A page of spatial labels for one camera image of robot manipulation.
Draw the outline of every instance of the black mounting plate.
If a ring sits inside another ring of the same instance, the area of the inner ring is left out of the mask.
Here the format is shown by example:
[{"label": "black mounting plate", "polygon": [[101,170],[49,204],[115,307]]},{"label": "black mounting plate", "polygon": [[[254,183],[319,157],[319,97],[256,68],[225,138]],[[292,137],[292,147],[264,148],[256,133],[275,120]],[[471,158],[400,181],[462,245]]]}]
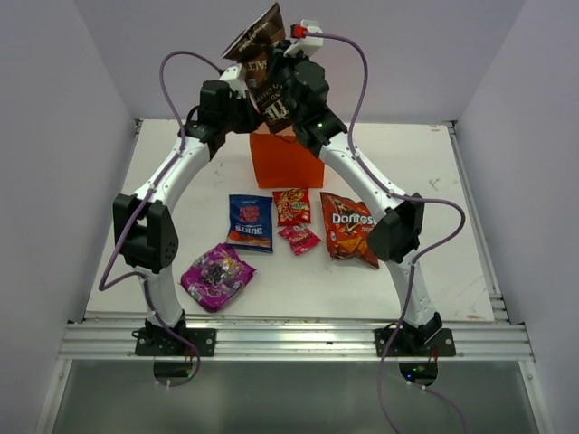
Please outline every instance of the black mounting plate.
[{"label": "black mounting plate", "polygon": [[[183,338],[197,347],[201,357],[213,357],[217,341],[217,330],[214,328],[186,328],[182,333],[185,334]],[[169,335],[164,336],[162,340],[158,337],[151,340],[150,333],[143,327],[138,332],[133,332],[133,336],[137,338],[135,355],[145,357],[185,355],[185,346]]]},{"label": "black mounting plate", "polygon": [[[374,342],[378,357],[382,357],[382,351],[393,332],[394,327],[376,328],[374,331]],[[437,347],[439,357],[454,357],[456,355],[452,331],[449,328],[442,328],[425,345],[414,346],[412,349],[403,341],[402,333],[402,330],[398,332],[386,357],[430,357],[434,352],[434,347]]]}]

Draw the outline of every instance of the chip bag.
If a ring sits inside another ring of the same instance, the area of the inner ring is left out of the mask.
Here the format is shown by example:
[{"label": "chip bag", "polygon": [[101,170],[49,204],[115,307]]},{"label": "chip bag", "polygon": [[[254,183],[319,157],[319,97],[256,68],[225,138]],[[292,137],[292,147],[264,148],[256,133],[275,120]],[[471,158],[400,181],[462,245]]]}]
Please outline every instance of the chip bag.
[{"label": "chip bag", "polygon": [[218,244],[195,260],[181,276],[181,285],[201,307],[217,312],[240,294],[254,272],[234,249]]},{"label": "chip bag", "polygon": [[278,226],[311,223],[308,189],[292,188],[285,192],[273,192],[273,201],[278,209]]},{"label": "chip bag", "polygon": [[378,258],[368,249],[366,237],[375,222],[362,202],[331,193],[320,193],[326,246],[332,259],[358,258],[366,264],[379,268]]},{"label": "chip bag", "polygon": [[273,252],[270,197],[231,194],[229,219],[228,246]]},{"label": "chip bag", "polygon": [[222,55],[224,59],[241,62],[245,67],[245,82],[272,134],[277,134],[291,125],[289,112],[281,101],[281,85],[268,84],[265,81],[268,64],[266,50],[270,45],[276,45],[284,39],[286,33],[280,5],[274,3],[265,14],[235,38]]},{"label": "chip bag", "polygon": [[289,241],[294,255],[299,256],[316,247],[321,241],[318,236],[306,227],[305,224],[288,226],[278,232],[281,237]]}]

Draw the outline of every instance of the white tabletop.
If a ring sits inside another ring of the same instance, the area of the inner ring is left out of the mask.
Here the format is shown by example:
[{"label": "white tabletop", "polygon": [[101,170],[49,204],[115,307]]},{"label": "white tabletop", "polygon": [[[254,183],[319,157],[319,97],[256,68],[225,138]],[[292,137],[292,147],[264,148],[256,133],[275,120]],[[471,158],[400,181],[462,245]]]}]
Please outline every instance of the white tabletop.
[{"label": "white tabletop", "polygon": [[[133,193],[153,174],[175,143],[177,130],[174,121],[144,122],[123,193]],[[466,210],[445,126],[359,124],[355,139],[375,165],[406,192],[450,199]],[[322,191],[357,199],[328,167]],[[310,191],[310,228],[323,239],[325,231],[318,192],[318,189]],[[176,282],[195,258],[225,240],[230,193],[271,195],[255,182],[249,139],[245,135],[228,136],[227,143],[195,177],[175,208],[173,221],[179,236],[179,252],[173,263]],[[457,213],[452,209],[427,205],[422,246],[450,233],[457,221]],[[276,223],[277,213],[273,210],[274,230]],[[238,250],[240,257],[257,272],[243,293],[219,315],[372,319],[399,315],[398,297],[384,264],[374,270],[355,259],[332,260],[324,242],[295,257],[289,244],[275,232],[273,246],[273,254]],[[111,231],[97,281],[112,249]],[[494,319],[470,221],[454,241],[426,255],[421,263],[431,299],[443,320]],[[127,270],[124,260],[119,258],[111,278]],[[88,315],[146,311],[136,279],[125,280],[104,293],[97,290],[97,281],[90,295]],[[176,290],[187,313],[205,313],[178,283]]]}]

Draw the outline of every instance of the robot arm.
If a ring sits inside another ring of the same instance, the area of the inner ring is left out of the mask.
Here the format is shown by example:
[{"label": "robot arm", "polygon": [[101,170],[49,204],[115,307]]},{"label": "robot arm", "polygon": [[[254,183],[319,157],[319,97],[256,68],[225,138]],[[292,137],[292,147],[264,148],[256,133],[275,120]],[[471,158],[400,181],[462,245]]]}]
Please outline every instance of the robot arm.
[{"label": "robot arm", "polygon": [[[334,169],[372,213],[376,226],[368,235],[368,246],[386,263],[402,305],[408,295],[410,263],[420,245],[424,204],[388,195],[360,166],[361,158],[383,185],[398,196],[406,195],[358,146],[354,146],[356,154],[352,154],[346,126],[327,106],[329,86],[324,69],[309,59],[321,48],[323,39],[304,37],[304,32],[322,33],[318,23],[304,20],[292,26],[291,31],[298,38],[294,43],[285,41],[268,51],[268,80],[282,85],[282,101],[298,141]],[[414,266],[413,290],[404,318],[404,338],[424,345],[441,327],[440,315],[429,298],[418,263]]]},{"label": "robot arm", "polygon": [[[142,201],[147,201],[123,241],[120,254],[147,279],[150,301],[169,327],[176,327],[183,320],[171,267],[179,244],[171,213],[185,188],[223,145],[225,135],[249,133],[261,123],[249,98],[244,73],[241,65],[234,65],[219,80],[206,81],[201,88],[197,120],[188,119],[185,123],[185,146],[181,147],[182,139],[178,138],[157,171],[132,195],[119,194],[113,203],[118,242],[132,213]],[[147,321],[161,326],[150,309]]]},{"label": "robot arm", "polygon": [[[310,32],[321,32],[314,22],[304,21],[303,26]],[[346,126],[327,106],[329,86],[324,69],[309,60],[320,46],[321,39],[306,37],[272,47],[268,52],[267,80],[281,85],[283,102],[298,141],[344,178],[372,213],[377,225],[368,235],[368,246],[386,262],[402,304],[408,294],[410,260],[419,247],[423,204],[388,195],[352,155]],[[120,194],[113,204],[115,241],[119,241],[130,216],[147,199],[150,185],[157,186],[138,221],[130,227],[120,253],[129,266],[147,277],[152,306],[174,330],[182,330],[185,323],[171,270],[178,249],[171,212],[194,176],[223,145],[228,132],[250,133],[260,125],[261,116],[252,105],[243,74],[242,66],[235,65],[219,80],[206,81],[201,89],[197,120],[188,119],[185,124],[185,147],[181,148],[179,138],[157,172],[133,195]],[[405,194],[357,146],[356,152],[384,185],[395,193]],[[148,329],[161,326],[150,311],[146,326]],[[423,345],[440,329],[440,316],[428,296],[420,266],[415,265],[403,334],[413,344]]]}]

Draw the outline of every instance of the gray wall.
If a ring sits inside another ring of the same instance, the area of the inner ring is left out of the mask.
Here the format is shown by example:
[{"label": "gray wall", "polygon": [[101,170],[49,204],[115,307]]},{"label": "gray wall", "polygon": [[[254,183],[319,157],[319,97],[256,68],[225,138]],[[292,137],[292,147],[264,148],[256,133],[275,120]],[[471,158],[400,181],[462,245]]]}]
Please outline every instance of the gray wall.
[{"label": "gray wall", "polygon": [[528,0],[459,122],[509,313],[561,433],[579,415],[579,3]]},{"label": "gray wall", "polygon": [[0,430],[33,430],[133,123],[72,1],[0,2]]},{"label": "gray wall", "polygon": [[[170,118],[157,84],[163,56],[177,49],[218,60],[223,49],[271,0],[76,0],[120,94],[135,117]],[[281,2],[285,24],[303,18],[364,47],[370,88],[367,121],[457,119],[474,95],[524,0],[294,0]],[[356,52],[327,42],[316,54],[327,67],[330,105],[354,109],[361,83]],[[186,113],[213,72],[199,61],[167,66],[169,91]]]}]

